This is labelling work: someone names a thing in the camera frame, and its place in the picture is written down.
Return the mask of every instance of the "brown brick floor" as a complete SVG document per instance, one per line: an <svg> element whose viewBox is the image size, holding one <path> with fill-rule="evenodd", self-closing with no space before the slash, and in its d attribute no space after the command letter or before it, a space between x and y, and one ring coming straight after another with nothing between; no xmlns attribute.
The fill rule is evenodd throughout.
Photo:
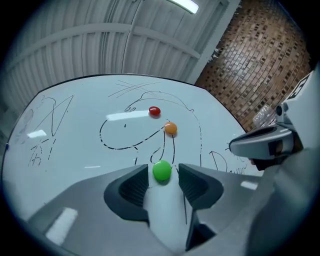
<svg viewBox="0 0 320 256"><path fill-rule="evenodd" d="M274 0L242 0L196 85L207 89L241 123L264 104L275 108L310 72L302 32Z"/></svg>

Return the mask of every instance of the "whiteboard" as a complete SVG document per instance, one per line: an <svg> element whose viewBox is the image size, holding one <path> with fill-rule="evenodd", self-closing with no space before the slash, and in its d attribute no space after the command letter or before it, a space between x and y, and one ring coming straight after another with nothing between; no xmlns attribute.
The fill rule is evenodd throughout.
<svg viewBox="0 0 320 256"><path fill-rule="evenodd" d="M148 109L160 108L159 118ZM164 132L168 121L177 134ZM40 92L19 118L3 162L3 184L16 214L28 220L66 188L134 165L149 165L144 208L150 228L172 251L185 247L191 207L178 185L178 164L262 176L228 143L243 134L235 118L205 89L142 75L102 75ZM152 175L160 159L172 166L167 185Z"/></svg>

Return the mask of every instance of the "red ball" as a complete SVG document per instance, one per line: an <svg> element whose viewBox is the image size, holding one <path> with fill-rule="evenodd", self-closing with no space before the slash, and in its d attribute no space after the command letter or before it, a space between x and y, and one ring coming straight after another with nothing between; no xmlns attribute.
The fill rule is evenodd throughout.
<svg viewBox="0 0 320 256"><path fill-rule="evenodd" d="M158 108L156 106L151 106L149 108L149 112L151 115L157 116L157 115L160 115L161 110L160 110L160 108Z"/></svg>

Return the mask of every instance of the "white corrugated wall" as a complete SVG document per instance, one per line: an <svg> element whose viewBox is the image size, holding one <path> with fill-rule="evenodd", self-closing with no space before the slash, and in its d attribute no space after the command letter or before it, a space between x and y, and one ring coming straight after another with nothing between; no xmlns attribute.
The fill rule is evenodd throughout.
<svg viewBox="0 0 320 256"><path fill-rule="evenodd" d="M54 0L26 22L1 71L1 96L20 113L69 79L136 73L194 83L240 0Z"/></svg>

